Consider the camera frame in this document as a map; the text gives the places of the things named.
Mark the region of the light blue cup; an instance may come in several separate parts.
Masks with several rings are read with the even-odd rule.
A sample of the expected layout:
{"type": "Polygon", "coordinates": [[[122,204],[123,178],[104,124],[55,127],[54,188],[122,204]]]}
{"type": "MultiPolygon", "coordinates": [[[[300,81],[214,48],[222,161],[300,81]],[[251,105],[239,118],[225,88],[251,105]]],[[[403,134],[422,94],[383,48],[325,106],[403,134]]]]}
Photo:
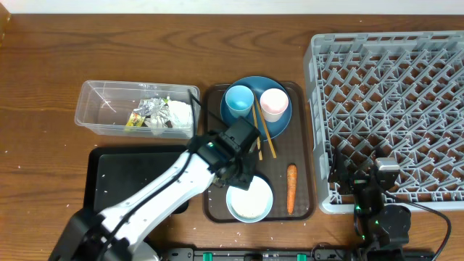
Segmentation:
{"type": "Polygon", "coordinates": [[[232,86],[225,93],[225,103],[234,118],[246,117],[254,103],[254,94],[247,86],[232,86]]]}

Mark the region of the brown serving tray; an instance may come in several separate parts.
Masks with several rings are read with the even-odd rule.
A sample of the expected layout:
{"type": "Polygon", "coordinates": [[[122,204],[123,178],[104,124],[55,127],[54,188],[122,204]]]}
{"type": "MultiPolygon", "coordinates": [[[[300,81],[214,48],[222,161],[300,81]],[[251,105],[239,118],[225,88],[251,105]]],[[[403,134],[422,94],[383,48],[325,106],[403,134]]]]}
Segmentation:
{"type": "MultiPolygon", "coordinates": [[[[302,89],[294,82],[280,82],[291,101],[291,117],[283,132],[272,139],[276,152],[273,159],[267,141],[261,143],[263,161],[257,163],[257,175],[265,179],[273,190],[273,206],[263,222],[306,220],[315,211],[314,178],[311,174],[309,134],[302,100],[302,89]],[[297,190],[294,211],[289,215],[286,208],[286,171],[290,164],[297,167],[297,190]]],[[[204,94],[204,105],[209,111],[220,116],[220,102],[230,84],[217,84],[204,94]]],[[[204,115],[203,129],[220,130],[225,126],[211,116],[204,115]]],[[[215,223],[237,223],[238,220],[228,211],[226,204],[227,186],[210,186],[204,192],[203,210],[208,219],[215,223]]]]}

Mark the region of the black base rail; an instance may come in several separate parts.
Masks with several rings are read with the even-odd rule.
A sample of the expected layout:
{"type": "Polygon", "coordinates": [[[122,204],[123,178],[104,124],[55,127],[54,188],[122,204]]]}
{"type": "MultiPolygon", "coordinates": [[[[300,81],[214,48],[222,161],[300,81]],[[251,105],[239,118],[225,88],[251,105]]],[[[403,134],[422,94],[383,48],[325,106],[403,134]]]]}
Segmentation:
{"type": "Polygon", "coordinates": [[[160,255],[161,261],[429,261],[433,258],[434,253],[420,250],[381,250],[365,254],[362,250],[335,249],[329,245],[293,251],[176,248],[165,250],[160,255]]]}

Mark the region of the pink cup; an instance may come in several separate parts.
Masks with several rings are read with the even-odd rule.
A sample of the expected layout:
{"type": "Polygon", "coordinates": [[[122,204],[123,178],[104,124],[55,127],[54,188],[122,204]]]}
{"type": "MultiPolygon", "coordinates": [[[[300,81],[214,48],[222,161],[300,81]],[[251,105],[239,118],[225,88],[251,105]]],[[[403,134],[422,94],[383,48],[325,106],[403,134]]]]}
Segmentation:
{"type": "Polygon", "coordinates": [[[270,88],[260,97],[263,116],[270,123],[277,122],[289,105],[287,94],[279,88],[270,88]]]}

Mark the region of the left wooden chopstick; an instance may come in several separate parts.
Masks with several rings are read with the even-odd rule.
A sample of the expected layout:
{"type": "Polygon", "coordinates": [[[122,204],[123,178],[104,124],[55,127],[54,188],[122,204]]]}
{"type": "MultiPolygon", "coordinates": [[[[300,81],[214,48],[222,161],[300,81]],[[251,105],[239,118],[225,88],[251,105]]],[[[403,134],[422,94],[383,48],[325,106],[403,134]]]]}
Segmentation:
{"type": "MultiPolygon", "coordinates": [[[[254,104],[252,105],[252,115],[253,115],[254,126],[255,126],[256,129],[258,129],[257,114],[256,114],[256,109],[255,109],[254,104]]],[[[258,151],[259,161],[262,161],[263,158],[262,158],[262,151],[261,151],[261,141],[260,141],[259,136],[257,138],[257,151],[258,151]]]]}

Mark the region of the black waste tray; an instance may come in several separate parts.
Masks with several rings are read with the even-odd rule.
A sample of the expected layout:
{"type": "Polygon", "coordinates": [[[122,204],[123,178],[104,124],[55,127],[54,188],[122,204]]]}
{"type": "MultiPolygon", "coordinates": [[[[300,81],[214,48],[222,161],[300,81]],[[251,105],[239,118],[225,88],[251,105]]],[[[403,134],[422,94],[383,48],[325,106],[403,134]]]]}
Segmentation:
{"type": "Polygon", "coordinates": [[[132,196],[163,174],[184,145],[97,147],[88,158],[83,206],[101,212],[132,196]]]}

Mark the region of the clear plastic bin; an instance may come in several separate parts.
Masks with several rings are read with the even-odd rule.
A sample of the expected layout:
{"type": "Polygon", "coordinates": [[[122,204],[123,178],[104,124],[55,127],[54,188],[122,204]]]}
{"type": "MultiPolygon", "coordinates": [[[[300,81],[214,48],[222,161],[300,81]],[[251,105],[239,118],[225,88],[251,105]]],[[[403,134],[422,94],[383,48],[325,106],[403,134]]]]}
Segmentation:
{"type": "Polygon", "coordinates": [[[75,112],[75,123],[99,135],[133,136],[144,138],[190,139],[190,128],[166,128],[160,135],[154,135],[148,128],[137,128],[125,132],[125,125],[131,112],[139,106],[142,99],[166,98],[185,102],[191,106],[193,120],[199,119],[200,106],[189,100],[190,96],[199,98],[196,86],[137,83],[108,80],[87,80],[83,85],[75,112]]]}

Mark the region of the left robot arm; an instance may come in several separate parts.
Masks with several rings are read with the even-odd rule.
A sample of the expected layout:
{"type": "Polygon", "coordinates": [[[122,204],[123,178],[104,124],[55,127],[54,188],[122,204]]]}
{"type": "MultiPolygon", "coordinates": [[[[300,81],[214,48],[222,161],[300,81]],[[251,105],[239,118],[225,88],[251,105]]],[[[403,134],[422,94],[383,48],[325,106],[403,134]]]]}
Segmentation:
{"type": "Polygon", "coordinates": [[[216,180],[249,188],[258,130],[196,136],[160,177],[134,195],[95,213],[81,209],[69,220],[50,260],[133,260],[144,238],[190,198],[216,180]]]}

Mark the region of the foil snack wrapper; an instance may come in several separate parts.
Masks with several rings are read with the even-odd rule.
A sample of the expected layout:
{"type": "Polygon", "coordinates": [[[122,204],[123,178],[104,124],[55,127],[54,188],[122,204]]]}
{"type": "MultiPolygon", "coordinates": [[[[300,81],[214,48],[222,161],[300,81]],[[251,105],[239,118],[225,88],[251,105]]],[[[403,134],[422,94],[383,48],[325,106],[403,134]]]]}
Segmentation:
{"type": "Polygon", "coordinates": [[[142,99],[125,125],[124,131],[131,132],[137,128],[148,128],[154,135],[162,134],[166,128],[171,128],[168,99],[142,99]]]}

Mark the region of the light blue bowl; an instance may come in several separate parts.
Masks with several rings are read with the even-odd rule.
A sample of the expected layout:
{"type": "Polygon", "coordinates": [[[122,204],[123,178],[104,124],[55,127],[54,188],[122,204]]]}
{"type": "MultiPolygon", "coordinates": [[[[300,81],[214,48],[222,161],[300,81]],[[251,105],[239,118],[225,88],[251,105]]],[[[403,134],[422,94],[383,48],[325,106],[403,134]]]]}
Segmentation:
{"type": "Polygon", "coordinates": [[[264,219],[273,206],[273,191],[268,182],[255,176],[248,190],[230,186],[226,193],[229,212],[243,223],[256,223],[264,219]]]}

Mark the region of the white tissue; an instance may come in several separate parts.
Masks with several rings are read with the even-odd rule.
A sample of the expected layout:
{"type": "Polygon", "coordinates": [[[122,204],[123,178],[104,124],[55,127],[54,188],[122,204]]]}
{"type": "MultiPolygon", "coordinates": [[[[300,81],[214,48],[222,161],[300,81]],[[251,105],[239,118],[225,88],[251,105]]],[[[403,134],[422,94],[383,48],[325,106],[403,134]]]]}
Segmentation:
{"type": "Polygon", "coordinates": [[[190,128],[193,125],[192,109],[189,104],[169,100],[167,107],[169,111],[168,120],[173,128],[190,128]]]}

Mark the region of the wooden chopstick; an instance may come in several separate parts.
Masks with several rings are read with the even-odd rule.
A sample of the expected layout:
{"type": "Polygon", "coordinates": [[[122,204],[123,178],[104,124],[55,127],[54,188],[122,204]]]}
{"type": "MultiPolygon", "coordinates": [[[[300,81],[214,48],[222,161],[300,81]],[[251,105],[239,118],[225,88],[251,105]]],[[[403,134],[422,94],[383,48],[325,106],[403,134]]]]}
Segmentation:
{"type": "MultiPolygon", "coordinates": [[[[256,129],[258,129],[257,114],[256,114],[256,109],[255,109],[254,104],[252,105],[252,115],[253,115],[254,126],[255,126],[256,129]]],[[[259,136],[257,138],[257,151],[258,151],[259,161],[262,161],[263,158],[262,158],[262,151],[261,151],[261,141],[260,141],[259,136]]]]}
{"type": "Polygon", "coordinates": [[[261,122],[262,122],[262,126],[264,128],[264,131],[265,131],[265,135],[266,135],[266,138],[268,140],[268,144],[269,144],[269,147],[270,147],[270,151],[271,151],[271,154],[273,155],[273,158],[276,159],[277,158],[277,155],[276,155],[276,151],[274,149],[274,145],[273,145],[273,142],[272,142],[272,138],[270,137],[270,134],[269,134],[269,131],[268,131],[268,127],[267,127],[267,124],[265,122],[265,118],[264,118],[264,114],[262,113],[262,109],[261,109],[261,106],[257,100],[257,95],[255,92],[253,92],[254,94],[254,101],[255,101],[255,104],[257,105],[257,110],[259,112],[259,115],[260,115],[260,119],[261,119],[261,122]]]}

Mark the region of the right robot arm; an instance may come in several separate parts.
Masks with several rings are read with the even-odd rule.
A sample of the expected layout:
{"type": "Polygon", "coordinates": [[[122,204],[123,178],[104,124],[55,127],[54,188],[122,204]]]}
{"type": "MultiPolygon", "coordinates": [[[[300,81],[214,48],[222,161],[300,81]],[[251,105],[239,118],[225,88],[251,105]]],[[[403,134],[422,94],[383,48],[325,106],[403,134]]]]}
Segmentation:
{"type": "Polygon", "coordinates": [[[350,260],[403,260],[402,246],[409,242],[411,212],[398,204],[386,205],[384,193],[391,189],[400,167],[382,150],[370,169],[351,172],[344,163],[342,153],[333,151],[333,165],[329,182],[340,185],[340,194],[354,197],[354,224],[363,243],[344,259],[350,260]]]}

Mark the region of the right wooden chopstick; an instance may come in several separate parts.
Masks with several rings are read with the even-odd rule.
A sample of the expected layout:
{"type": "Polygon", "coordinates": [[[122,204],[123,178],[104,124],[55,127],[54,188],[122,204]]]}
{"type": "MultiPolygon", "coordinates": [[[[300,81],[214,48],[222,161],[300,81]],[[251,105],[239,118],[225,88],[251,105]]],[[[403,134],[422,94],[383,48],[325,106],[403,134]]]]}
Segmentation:
{"type": "Polygon", "coordinates": [[[273,158],[276,159],[277,158],[277,155],[276,155],[276,151],[274,149],[274,145],[273,145],[273,142],[272,142],[272,138],[270,137],[270,134],[269,134],[269,131],[268,131],[268,127],[267,127],[267,124],[265,122],[265,118],[264,118],[264,114],[262,113],[262,109],[261,109],[261,106],[257,100],[257,95],[255,92],[253,92],[254,94],[254,101],[255,101],[255,104],[257,105],[257,110],[259,112],[259,115],[260,115],[260,119],[261,119],[261,122],[262,122],[262,126],[264,128],[264,131],[265,131],[265,135],[266,135],[266,138],[268,140],[268,144],[269,144],[269,147],[270,147],[270,151],[271,151],[271,154],[273,155],[273,158]]]}

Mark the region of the orange carrot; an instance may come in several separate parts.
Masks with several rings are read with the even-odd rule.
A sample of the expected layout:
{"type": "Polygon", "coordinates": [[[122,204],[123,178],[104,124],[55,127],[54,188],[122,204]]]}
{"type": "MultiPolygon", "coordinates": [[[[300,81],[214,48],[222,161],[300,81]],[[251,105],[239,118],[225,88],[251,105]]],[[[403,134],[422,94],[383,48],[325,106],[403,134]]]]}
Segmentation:
{"type": "Polygon", "coordinates": [[[292,215],[294,212],[294,205],[297,191],[297,166],[291,164],[287,167],[286,171],[287,180],[287,212],[292,215]]]}

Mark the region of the grey dishwasher rack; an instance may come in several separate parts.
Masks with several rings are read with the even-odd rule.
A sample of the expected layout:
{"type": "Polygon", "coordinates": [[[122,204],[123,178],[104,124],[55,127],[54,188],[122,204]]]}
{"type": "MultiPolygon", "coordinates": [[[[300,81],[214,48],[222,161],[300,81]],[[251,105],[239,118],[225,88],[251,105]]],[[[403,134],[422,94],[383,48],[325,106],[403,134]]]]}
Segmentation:
{"type": "Polygon", "coordinates": [[[353,211],[329,181],[334,152],[351,171],[375,150],[395,158],[391,194],[435,210],[463,208],[463,33],[334,33],[304,55],[319,208],[353,211]]]}

